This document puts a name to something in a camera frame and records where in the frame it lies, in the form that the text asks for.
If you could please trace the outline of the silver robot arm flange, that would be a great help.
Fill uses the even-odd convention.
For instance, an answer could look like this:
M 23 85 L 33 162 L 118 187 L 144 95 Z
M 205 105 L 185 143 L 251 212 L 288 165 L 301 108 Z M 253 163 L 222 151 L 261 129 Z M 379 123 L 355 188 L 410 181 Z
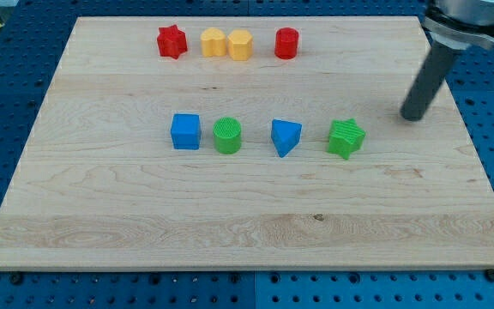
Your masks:
M 433 40 L 453 50 L 494 47 L 494 0 L 430 0 L 421 21 Z

